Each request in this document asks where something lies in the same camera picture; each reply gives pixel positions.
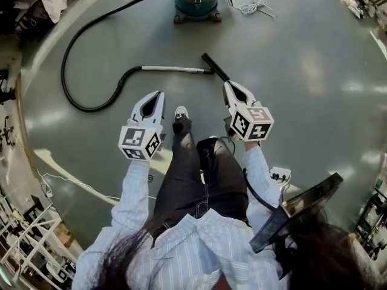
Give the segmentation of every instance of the gray concrete floor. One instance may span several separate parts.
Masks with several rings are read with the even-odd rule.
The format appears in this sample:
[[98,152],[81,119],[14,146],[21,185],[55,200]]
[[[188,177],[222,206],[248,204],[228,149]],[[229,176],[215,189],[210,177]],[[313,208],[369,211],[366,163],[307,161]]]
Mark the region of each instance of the gray concrete floor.
[[[137,74],[109,109],[86,114],[72,108],[60,86],[62,56],[74,33],[97,15],[130,0],[98,0],[50,50],[23,100],[30,146],[99,192],[120,196],[128,160],[118,150],[120,128],[145,94],[166,93],[167,132],[152,161],[149,194],[156,196],[171,160],[171,122],[185,105],[193,136],[223,136],[227,116],[217,77]],[[253,0],[234,0],[236,5]],[[269,166],[292,170],[292,183],[307,189],[339,172],[339,191],[328,203],[331,220],[351,229],[370,196],[386,149],[387,68],[369,29],[339,0],[267,0],[273,20],[243,17],[219,1],[222,24],[174,26],[173,0],[150,0],[123,11],[84,34],[68,61],[67,79],[79,102],[104,102],[120,76],[135,65],[204,66],[208,52],[231,78],[270,109],[275,125],[263,150]],[[242,144],[236,146],[241,162]],[[35,158],[41,173],[58,171]],[[78,242],[87,247],[110,223],[111,206],[71,182],[51,180],[53,202]],[[152,211],[154,200],[149,200]]]

